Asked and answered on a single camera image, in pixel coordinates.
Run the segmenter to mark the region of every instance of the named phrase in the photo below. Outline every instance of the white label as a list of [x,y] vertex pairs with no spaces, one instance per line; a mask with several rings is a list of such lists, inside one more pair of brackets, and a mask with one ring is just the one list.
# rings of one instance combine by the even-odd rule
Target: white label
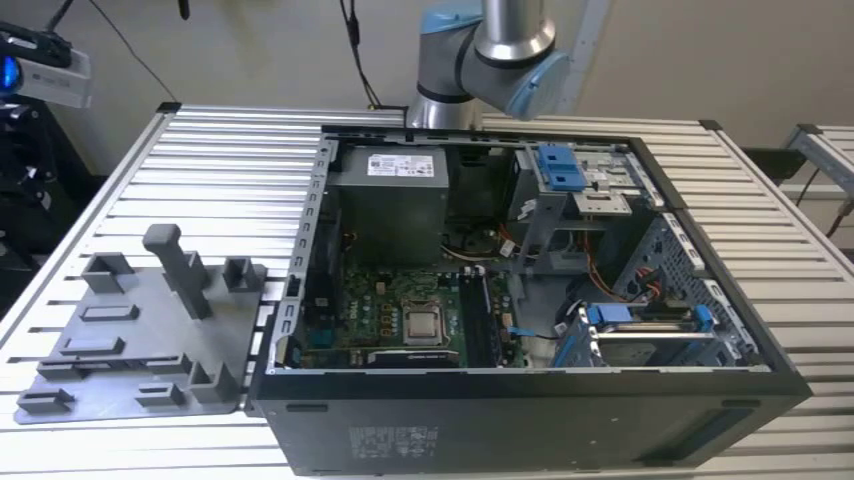
[[368,158],[369,177],[432,177],[429,155],[378,155]]
[[500,253],[504,257],[508,257],[514,247],[516,247],[514,243],[512,243],[509,240],[504,240],[504,244],[501,245],[501,248],[497,251],[497,253]]

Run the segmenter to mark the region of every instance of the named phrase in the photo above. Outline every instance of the blue drive bracket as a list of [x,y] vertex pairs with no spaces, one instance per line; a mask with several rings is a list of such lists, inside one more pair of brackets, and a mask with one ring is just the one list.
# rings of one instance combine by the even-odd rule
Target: blue drive bracket
[[577,166],[572,149],[565,145],[540,143],[537,146],[538,168],[548,180],[548,187],[557,192],[580,192],[587,179]]

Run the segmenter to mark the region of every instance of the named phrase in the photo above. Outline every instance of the label sticker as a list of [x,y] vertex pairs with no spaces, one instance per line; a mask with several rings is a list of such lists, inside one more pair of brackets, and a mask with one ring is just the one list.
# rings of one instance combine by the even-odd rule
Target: label sticker
[[433,176],[432,157],[373,154],[368,157],[368,176],[429,178]]
[[438,427],[349,427],[353,458],[424,458],[436,455]]
[[501,256],[504,257],[509,257],[509,254],[512,253],[512,249],[516,248],[516,244],[513,242],[510,242],[509,240],[504,240],[504,243],[501,245],[501,249],[497,251],[497,253],[501,254]]

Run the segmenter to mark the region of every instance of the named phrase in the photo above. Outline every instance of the gray power supply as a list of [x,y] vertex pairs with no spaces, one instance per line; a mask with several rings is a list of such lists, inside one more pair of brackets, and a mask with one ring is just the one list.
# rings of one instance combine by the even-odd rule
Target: gray power supply
[[340,194],[350,255],[368,265],[436,263],[448,197],[444,150],[365,146],[338,161],[341,172],[329,172],[326,184]]

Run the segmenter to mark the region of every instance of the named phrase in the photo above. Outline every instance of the aluminum table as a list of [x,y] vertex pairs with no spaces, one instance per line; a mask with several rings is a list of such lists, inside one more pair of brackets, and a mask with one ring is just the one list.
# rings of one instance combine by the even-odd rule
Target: aluminum table
[[[0,322],[0,473],[292,476],[262,419],[240,412],[21,426],[14,401],[85,291],[87,256],[121,251],[133,266],[153,265],[140,243],[150,223],[178,224],[181,245],[206,264],[250,255],[270,269],[261,325],[281,294],[320,125],[400,123],[397,112],[182,106],[154,115]],[[469,478],[854,478],[854,267],[727,135],[695,121],[575,117],[486,116],[484,128],[643,138],[815,396],[696,470]]]

